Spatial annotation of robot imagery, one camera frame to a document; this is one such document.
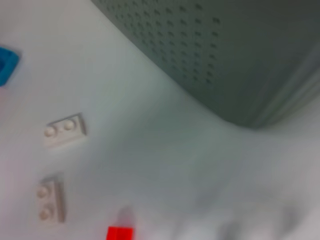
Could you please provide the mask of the grey perforated storage bin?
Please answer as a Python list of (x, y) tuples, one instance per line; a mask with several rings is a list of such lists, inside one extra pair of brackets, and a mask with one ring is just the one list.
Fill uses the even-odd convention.
[(221, 119), (260, 129), (320, 96), (320, 0), (91, 0)]

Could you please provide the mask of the white two-stud plate brick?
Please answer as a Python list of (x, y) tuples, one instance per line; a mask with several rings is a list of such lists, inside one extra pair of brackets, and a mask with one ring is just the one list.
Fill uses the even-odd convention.
[(43, 143), (48, 148), (66, 146), (86, 136), (86, 125), (81, 113), (50, 122), (43, 129)]
[(66, 219), (63, 182), (57, 175), (42, 179), (36, 186), (38, 220), (48, 226), (63, 224)]

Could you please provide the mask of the small red brick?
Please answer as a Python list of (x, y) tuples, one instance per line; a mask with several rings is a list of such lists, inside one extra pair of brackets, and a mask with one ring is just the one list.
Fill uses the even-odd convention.
[(109, 226), (105, 240), (133, 240), (134, 228)]

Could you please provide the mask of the blue square plate brick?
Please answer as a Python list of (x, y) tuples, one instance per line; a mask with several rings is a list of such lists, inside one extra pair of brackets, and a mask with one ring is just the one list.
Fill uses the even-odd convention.
[(19, 60), (20, 57), (14, 51), (0, 47), (0, 87), (7, 83)]

